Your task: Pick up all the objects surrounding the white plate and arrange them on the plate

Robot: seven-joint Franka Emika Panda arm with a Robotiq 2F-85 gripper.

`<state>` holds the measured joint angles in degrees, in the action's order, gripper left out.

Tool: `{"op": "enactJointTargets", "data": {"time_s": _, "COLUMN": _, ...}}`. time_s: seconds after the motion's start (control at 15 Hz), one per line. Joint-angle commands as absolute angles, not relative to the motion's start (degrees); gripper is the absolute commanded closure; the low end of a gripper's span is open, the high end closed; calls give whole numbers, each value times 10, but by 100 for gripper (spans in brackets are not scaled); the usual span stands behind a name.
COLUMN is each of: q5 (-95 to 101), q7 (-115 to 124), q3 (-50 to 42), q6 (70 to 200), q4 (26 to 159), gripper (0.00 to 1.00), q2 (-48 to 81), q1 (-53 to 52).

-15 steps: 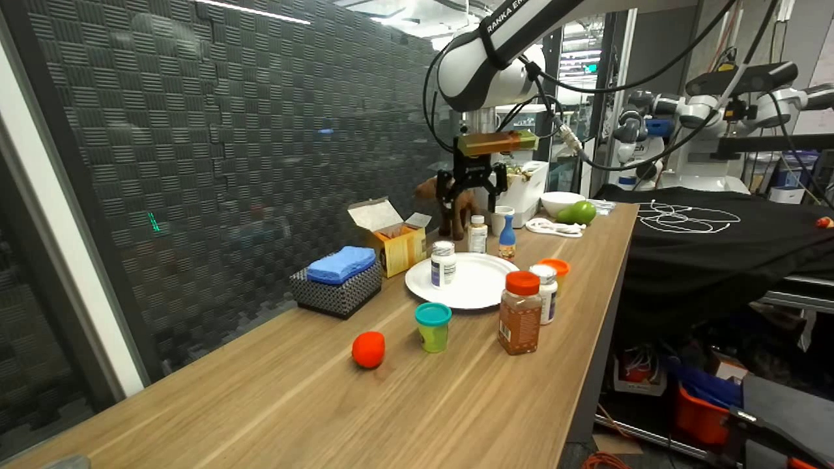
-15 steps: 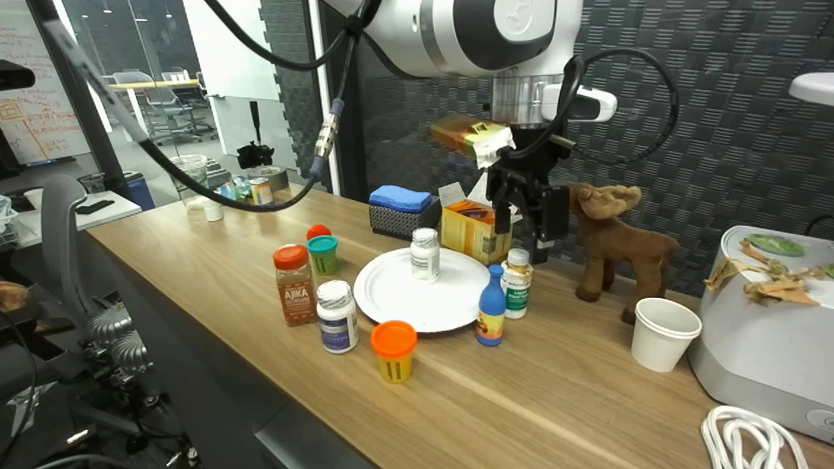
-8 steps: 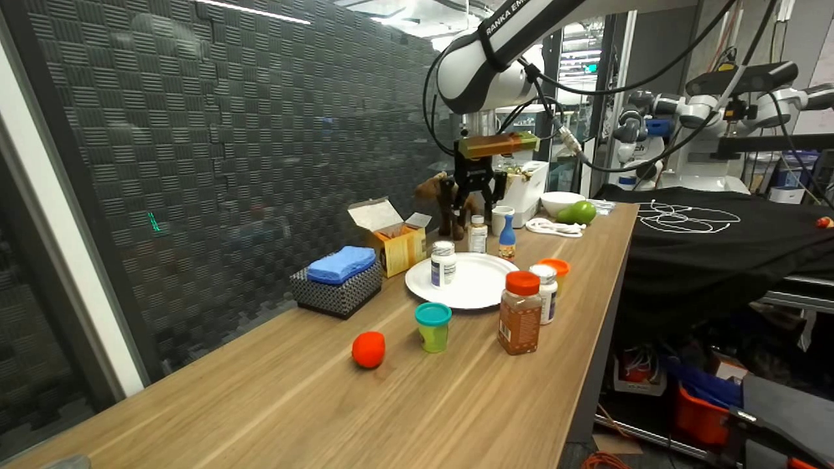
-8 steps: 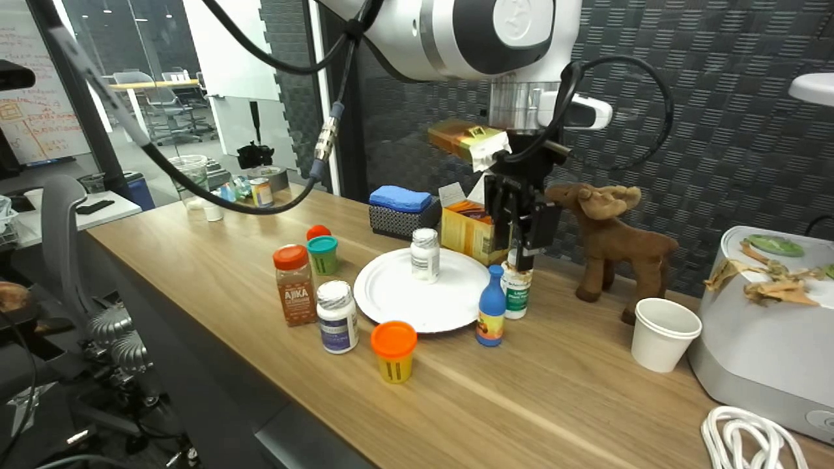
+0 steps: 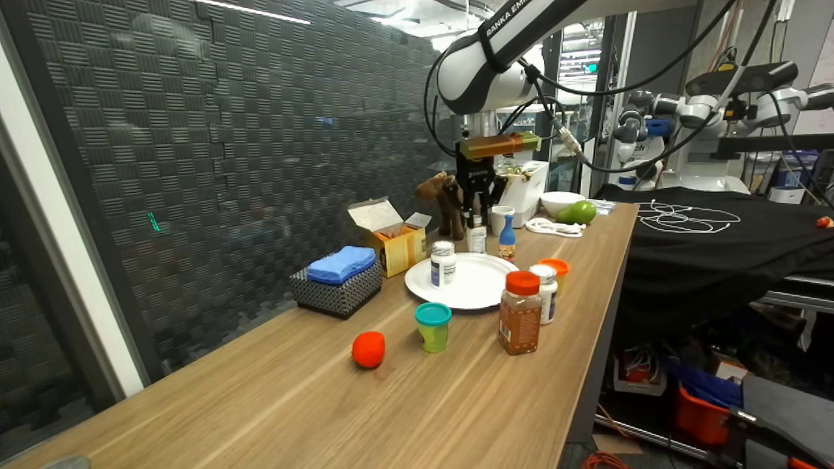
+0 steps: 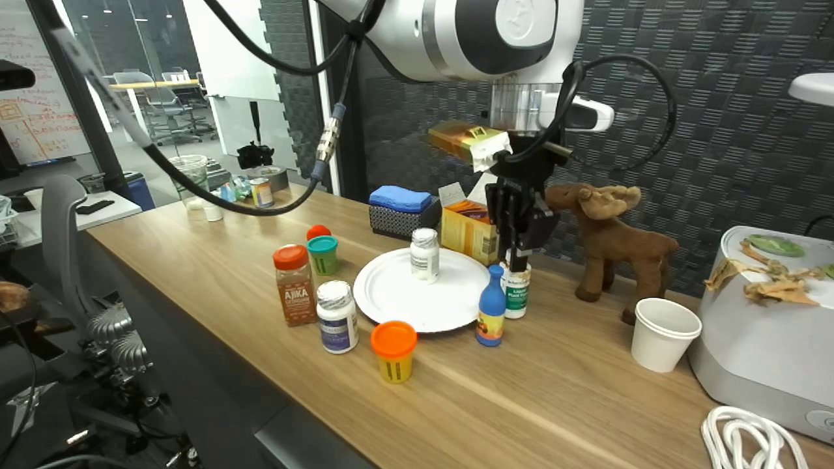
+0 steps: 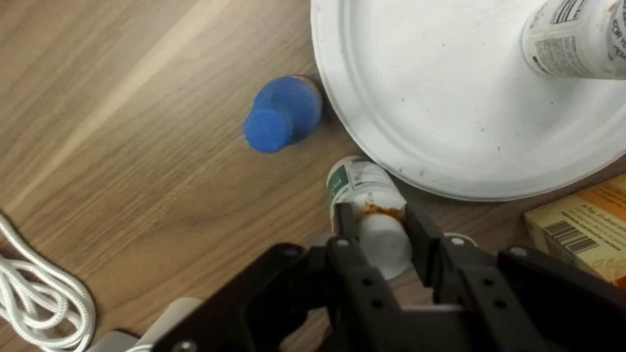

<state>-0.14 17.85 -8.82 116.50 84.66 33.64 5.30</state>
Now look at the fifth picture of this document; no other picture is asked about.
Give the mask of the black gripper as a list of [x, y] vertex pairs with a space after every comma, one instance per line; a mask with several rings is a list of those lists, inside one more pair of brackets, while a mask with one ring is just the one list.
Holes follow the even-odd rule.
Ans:
[[473, 205], [486, 209], [486, 215], [505, 193], [505, 176], [495, 171], [492, 159], [469, 162], [467, 157], [457, 159], [457, 181], [463, 189], [463, 197], [457, 197], [457, 226], [463, 235], [473, 226]]

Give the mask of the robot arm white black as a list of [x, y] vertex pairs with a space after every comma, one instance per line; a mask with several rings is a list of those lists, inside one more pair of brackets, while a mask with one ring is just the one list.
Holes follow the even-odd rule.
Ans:
[[488, 125], [500, 107], [525, 107], [542, 90], [542, 77], [525, 61], [525, 55], [548, 33], [587, 13], [587, 2], [616, 16], [633, 11], [638, 0], [508, 0], [473, 33], [450, 41], [433, 61], [426, 82], [439, 89], [439, 99], [475, 127], [453, 145], [439, 147], [457, 159], [457, 193], [440, 189], [440, 228], [462, 236], [473, 214], [486, 214], [495, 201], [489, 157], [463, 151], [469, 141], [499, 141], [505, 136]]

